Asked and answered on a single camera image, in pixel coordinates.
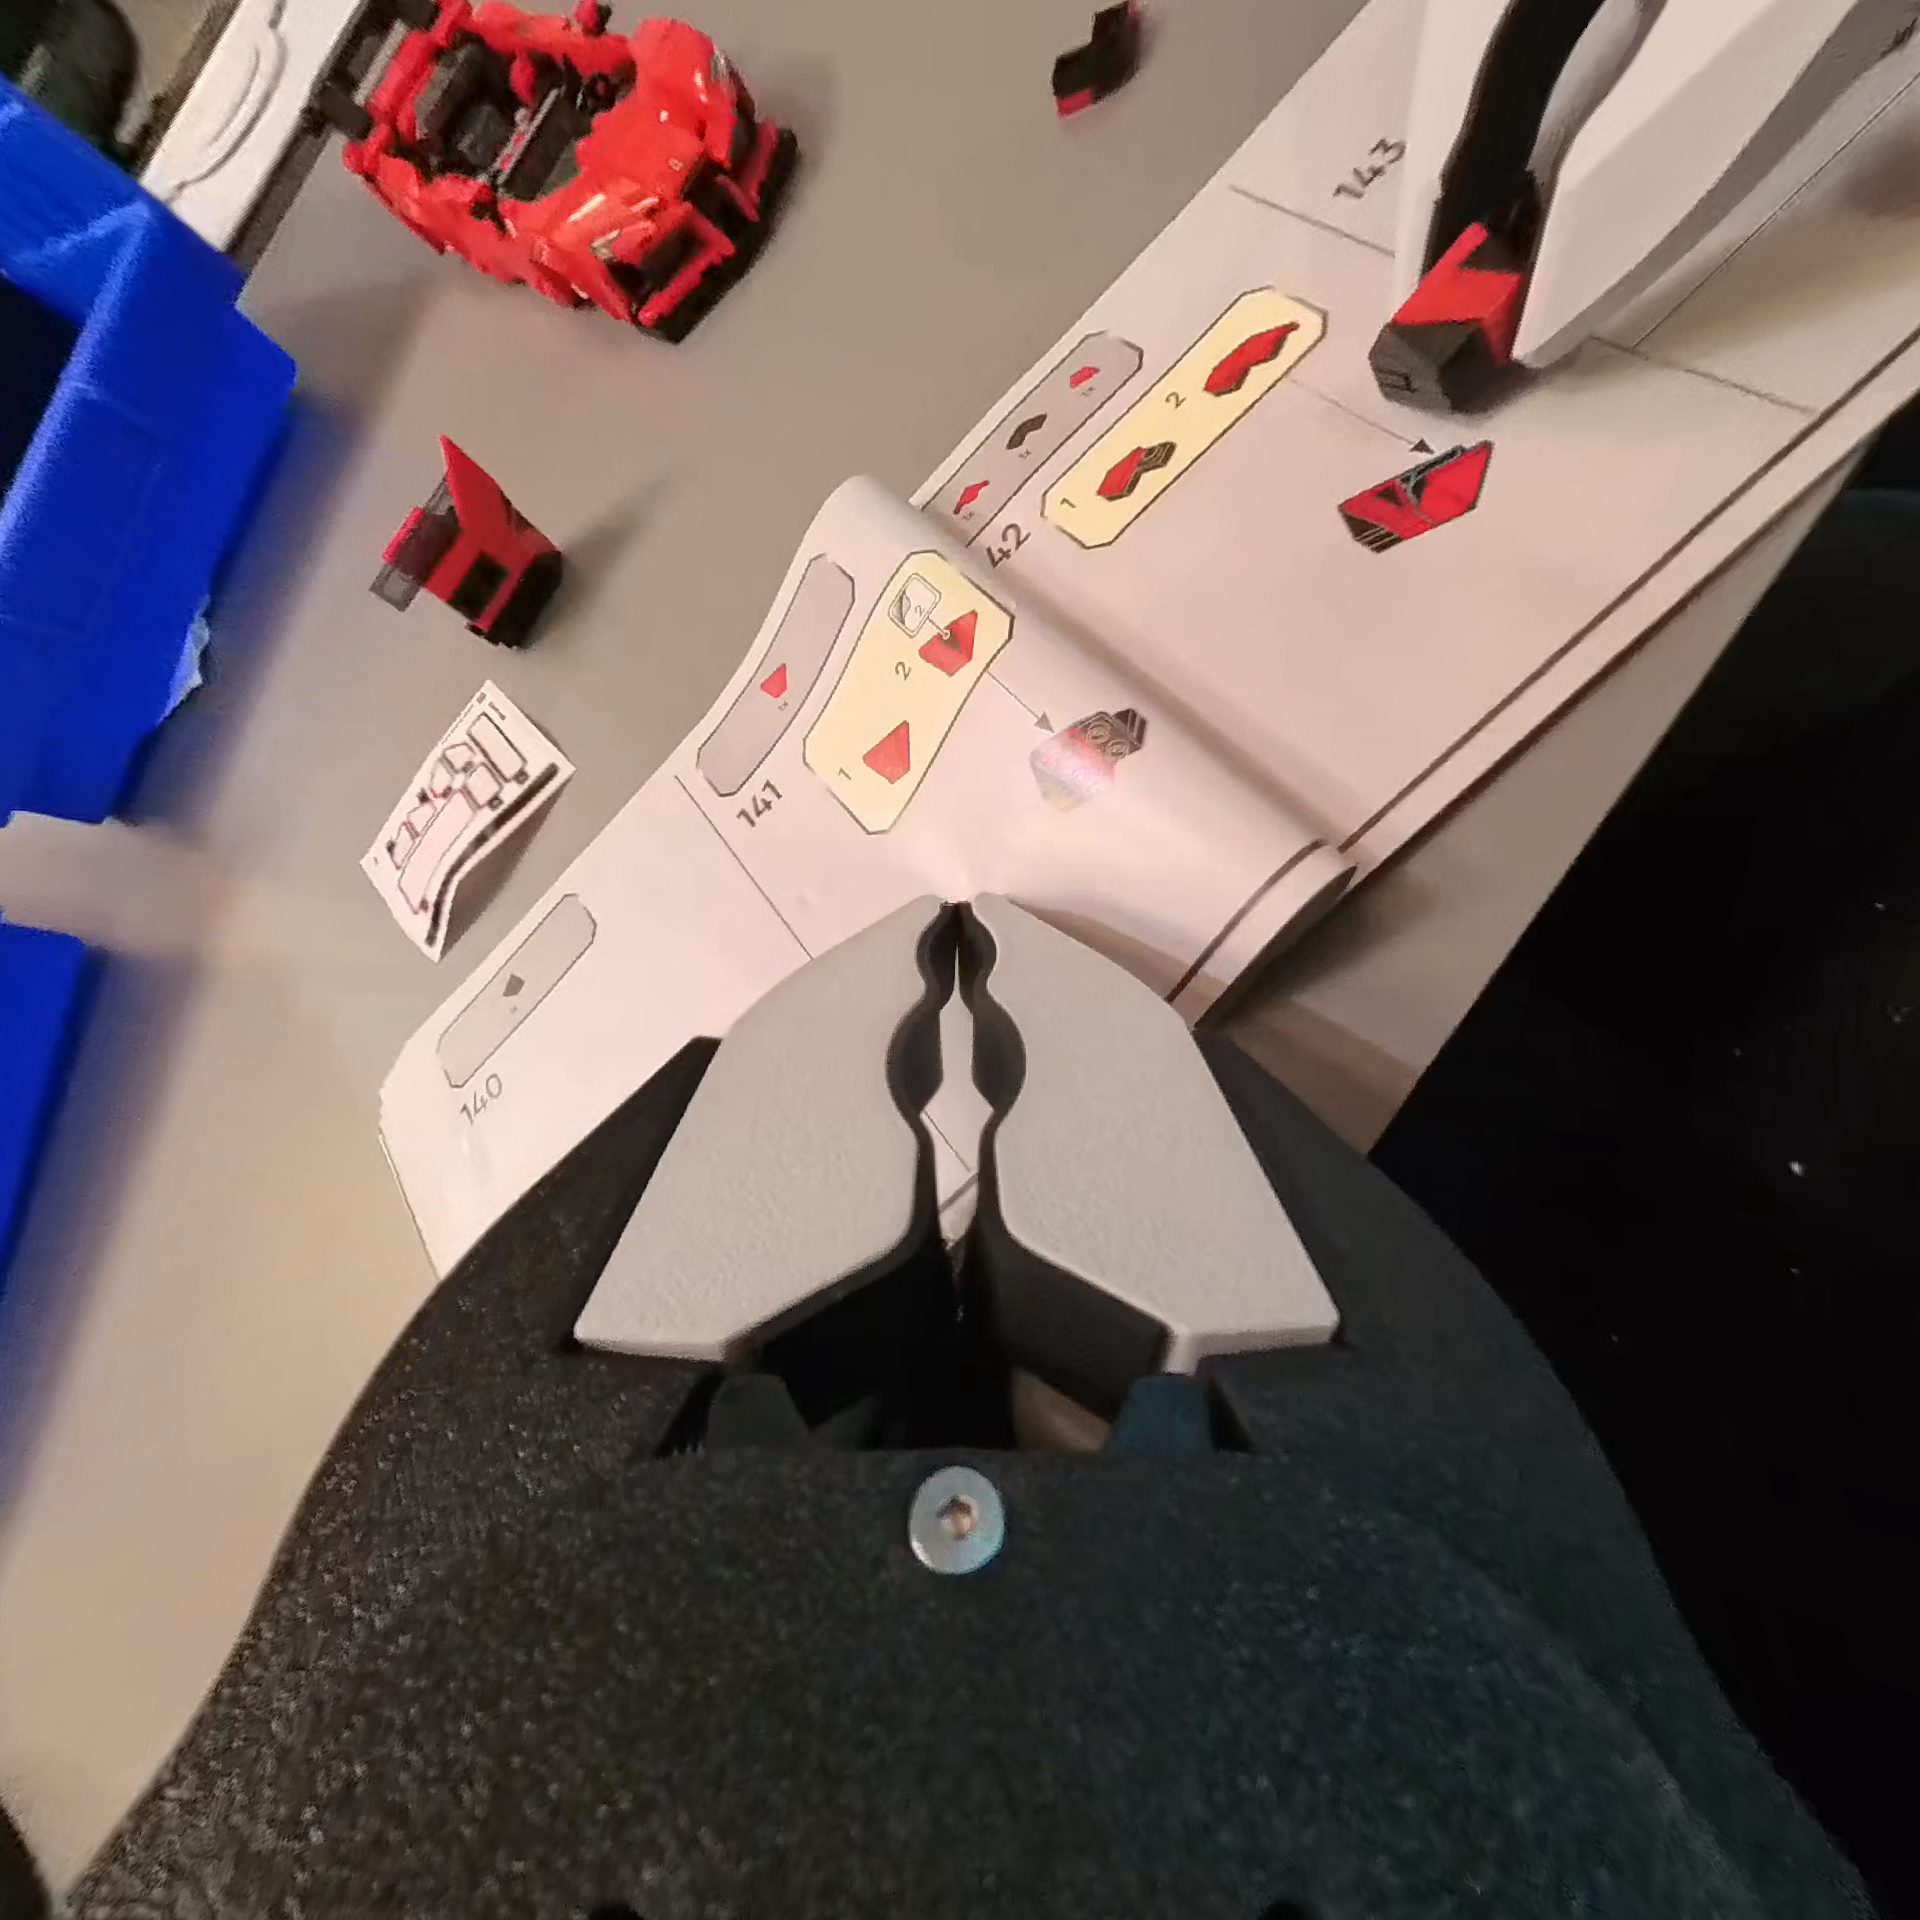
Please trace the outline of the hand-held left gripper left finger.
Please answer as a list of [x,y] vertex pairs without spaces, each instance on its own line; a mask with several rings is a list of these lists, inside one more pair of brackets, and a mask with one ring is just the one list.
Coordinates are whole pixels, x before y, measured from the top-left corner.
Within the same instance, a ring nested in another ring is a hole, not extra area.
[[765,991],[718,1043],[573,1339],[734,1361],[939,1239],[956,914],[917,896]]

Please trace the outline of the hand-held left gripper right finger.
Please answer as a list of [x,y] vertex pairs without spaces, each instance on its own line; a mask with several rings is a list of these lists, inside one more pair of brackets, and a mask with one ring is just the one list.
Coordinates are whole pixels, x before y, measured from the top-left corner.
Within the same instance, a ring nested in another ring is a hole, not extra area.
[[1038,1378],[1323,1347],[1340,1309],[1189,1022],[1016,900],[958,921],[982,1128],[968,1265]]

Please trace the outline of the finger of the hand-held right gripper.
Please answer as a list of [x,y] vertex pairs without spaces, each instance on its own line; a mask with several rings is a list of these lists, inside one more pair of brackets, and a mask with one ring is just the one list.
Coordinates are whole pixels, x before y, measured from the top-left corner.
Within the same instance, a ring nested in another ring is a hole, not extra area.
[[1554,119],[1569,106],[1567,71],[1593,2],[1430,2],[1404,127],[1397,293],[1467,228],[1525,228]]
[[1662,2],[1559,158],[1514,360],[1547,371],[1613,322],[1916,24],[1916,2]]

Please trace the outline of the small red wedge lego assembly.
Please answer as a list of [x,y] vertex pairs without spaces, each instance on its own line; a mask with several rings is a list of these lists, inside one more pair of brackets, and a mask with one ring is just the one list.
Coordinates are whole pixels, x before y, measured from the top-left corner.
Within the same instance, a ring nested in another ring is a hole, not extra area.
[[1532,243],[1467,226],[1388,316],[1369,371],[1380,394],[1430,414],[1481,414],[1514,383]]

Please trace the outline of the lego instruction booklet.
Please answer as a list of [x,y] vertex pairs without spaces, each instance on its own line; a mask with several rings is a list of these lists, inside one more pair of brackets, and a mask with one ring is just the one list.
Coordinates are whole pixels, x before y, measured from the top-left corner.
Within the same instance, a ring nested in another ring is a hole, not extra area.
[[437,1278],[913,895],[1209,1013],[1916,394],[1917,27],[1569,357],[1386,400],[1425,8],[1369,2],[912,501],[823,501],[709,719],[388,1076]]

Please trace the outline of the black red lego piece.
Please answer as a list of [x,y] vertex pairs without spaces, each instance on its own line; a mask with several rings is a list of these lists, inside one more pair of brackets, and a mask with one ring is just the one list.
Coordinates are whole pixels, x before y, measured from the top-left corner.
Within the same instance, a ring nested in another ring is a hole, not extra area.
[[1092,13],[1085,45],[1056,54],[1052,71],[1053,106],[1072,119],[1124,89],[1141,64],[1144,13],[1138,2],[1111,2]]

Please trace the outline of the red lego assembly clear brick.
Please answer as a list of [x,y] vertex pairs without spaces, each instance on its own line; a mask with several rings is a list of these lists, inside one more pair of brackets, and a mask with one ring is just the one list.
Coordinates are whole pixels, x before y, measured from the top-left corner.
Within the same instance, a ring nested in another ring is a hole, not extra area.
[[439,482],[388,540],[372,592],[396,612],[437,599],[468,633],[525,651],[564,586],[564,549],[455,440],[439,437],[439,457]]

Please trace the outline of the red lego car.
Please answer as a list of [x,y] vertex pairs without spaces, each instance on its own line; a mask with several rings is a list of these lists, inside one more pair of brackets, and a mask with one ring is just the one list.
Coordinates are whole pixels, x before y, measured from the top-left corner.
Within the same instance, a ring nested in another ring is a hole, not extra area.
[[681,342],[746,274],[799,169],[699,27],[610,2],[399,2],[366,93],[310,109],[400,228],[499,286]]

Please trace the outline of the white sticker sheet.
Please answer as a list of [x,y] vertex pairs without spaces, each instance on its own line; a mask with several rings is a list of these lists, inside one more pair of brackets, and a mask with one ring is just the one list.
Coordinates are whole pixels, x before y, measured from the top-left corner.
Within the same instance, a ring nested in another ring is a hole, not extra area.
[[542,817],[576,763],[485,681],[425,755],[362,854],[359,873],[422,957],[451,943],[458,891]]

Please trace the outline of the person's black glittery clothing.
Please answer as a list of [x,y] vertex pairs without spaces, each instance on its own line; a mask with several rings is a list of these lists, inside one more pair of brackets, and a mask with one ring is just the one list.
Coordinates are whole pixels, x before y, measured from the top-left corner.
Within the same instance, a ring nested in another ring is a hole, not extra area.
[[1197,1918],[1917,1915],[1917,409],[1231,1361]]

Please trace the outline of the blue plastic storage bin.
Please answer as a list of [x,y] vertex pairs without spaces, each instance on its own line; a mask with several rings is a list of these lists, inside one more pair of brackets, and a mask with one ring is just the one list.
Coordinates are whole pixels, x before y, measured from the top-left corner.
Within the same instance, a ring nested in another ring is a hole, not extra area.
[[285,427],[240,265],[4,82],[4,817],[108,821]]
[[101,980],[77,936],[4,921],[4,1297]]

